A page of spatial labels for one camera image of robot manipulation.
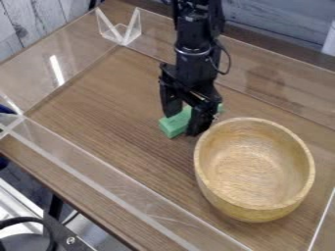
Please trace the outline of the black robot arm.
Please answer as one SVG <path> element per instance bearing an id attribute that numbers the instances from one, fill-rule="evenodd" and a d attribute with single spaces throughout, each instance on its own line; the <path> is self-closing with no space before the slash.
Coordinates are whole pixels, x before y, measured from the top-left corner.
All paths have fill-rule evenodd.
<path id="1" fill-rule="evenodd" d="M 183 103 L 191 107 L 186 134 L 197 136 L 206 131 L 219 112 L 224 96 L 215 87 L 221 71 L 219 41 L 226 17 L 222 0 L 171 0 L 177 31 L 174 43 L 175 64 L 162 63 L 161 97 L 167 118 L 178 115 Z"/>

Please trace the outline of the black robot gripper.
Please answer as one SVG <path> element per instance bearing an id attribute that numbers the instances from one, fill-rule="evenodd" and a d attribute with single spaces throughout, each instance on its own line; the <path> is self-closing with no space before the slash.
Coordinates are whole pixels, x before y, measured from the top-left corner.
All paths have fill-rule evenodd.
<path id="1" fill-rule="evenodd" d="M 219 48 L 207 48 L 205 51 L 177 48 L 175 56 L 174 64 L 161 64 L 162 106 L 170 118 L 182 111 L 182 102 L 197 103 L 193 94 L 207 100 L 191 109 L 186 134 L 197 136 L 210 128 L 224 100 L 215 87 L 222 51 Z"/>

